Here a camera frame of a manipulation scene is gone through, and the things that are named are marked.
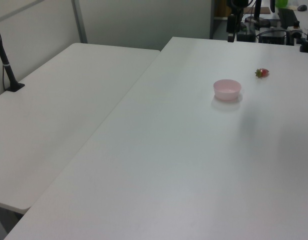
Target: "pink bowl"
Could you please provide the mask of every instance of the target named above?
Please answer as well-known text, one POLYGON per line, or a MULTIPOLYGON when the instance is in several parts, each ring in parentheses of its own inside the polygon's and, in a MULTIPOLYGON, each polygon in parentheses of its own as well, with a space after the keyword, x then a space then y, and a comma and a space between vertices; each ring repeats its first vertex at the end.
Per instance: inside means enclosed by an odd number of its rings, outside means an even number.
POLYGON ((241 84, 235 80, 218 80, 214 83, 215 97, 224 101, 234 100, 239 96, 241 88, 241 84))

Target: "white table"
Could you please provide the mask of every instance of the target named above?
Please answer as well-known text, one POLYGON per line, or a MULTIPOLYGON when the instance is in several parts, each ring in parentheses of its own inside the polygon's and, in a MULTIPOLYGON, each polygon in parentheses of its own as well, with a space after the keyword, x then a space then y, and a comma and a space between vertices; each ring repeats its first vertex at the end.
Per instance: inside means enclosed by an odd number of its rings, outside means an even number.
POLYGON ((172 38, 6 239, 308 240, 308 54, 172 38))
POLYGON ((25 213, 158 54, 76 43, 0 95, 0 207, 25 213))

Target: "wall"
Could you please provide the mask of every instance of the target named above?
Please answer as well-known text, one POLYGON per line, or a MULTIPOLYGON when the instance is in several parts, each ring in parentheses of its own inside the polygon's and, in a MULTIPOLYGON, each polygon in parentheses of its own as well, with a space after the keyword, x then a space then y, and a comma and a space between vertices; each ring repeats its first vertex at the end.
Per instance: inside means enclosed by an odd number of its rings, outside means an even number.
MULTIPOLYGON (((41 1, 0 21, 0 34, 17 81, 72 43, 80 42, 71 0, 41 1)), ((0 94, 2 92, 0 59, 0 94)))
POLYGON ((162 50, 175 37, 210 38, 212 0, 76 0, 87 42, 162 50))

